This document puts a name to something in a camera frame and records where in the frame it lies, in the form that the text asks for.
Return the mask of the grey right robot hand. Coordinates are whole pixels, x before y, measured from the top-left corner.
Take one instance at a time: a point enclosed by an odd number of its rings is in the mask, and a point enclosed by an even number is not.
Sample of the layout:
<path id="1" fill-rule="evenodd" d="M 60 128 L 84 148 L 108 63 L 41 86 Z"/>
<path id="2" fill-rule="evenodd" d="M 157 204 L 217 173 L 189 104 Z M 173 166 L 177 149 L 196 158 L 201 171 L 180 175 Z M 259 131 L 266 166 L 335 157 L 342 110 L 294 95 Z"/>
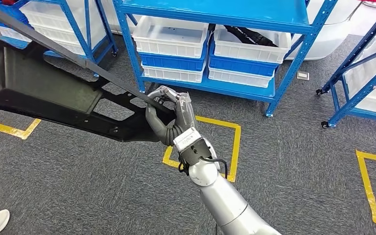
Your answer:
<path id="1" fill-rule="evenodd" d="M 191 127 L 196 127 L 197 122 L 189 93 L 177 92 L 167 86 L 160 86 L 148 94 L 149 98 L 159 101 L 168 99 L 174 103 L 176 119 L 171 127 L 166 126 L 158 117 L 154 106 L 147 104 L 145 118 L 153 133 L 166 146 L 172 146 L 173 140 Z"/>

